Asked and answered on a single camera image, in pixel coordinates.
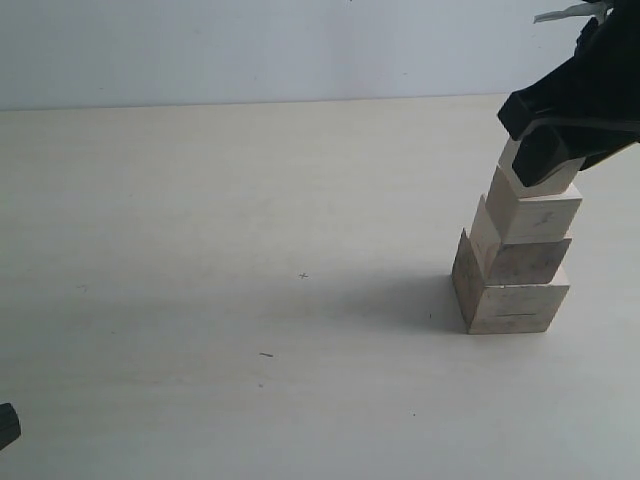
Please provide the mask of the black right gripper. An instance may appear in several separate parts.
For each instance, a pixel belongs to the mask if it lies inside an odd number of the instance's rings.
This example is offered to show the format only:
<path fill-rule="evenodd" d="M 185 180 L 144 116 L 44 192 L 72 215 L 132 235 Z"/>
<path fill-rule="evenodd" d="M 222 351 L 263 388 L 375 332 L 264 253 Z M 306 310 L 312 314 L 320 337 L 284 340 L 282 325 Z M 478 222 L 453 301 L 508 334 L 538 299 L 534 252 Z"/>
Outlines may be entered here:
<path fill-rule="evenodd" d="M 585 17 L 572 56 L 512 92 L 498 118 L 519 147 L 512 169 L 536 186 L 565 167 L 589 169 L 639 140 L 639 4 L 582 1 L 535 16 Z"/>

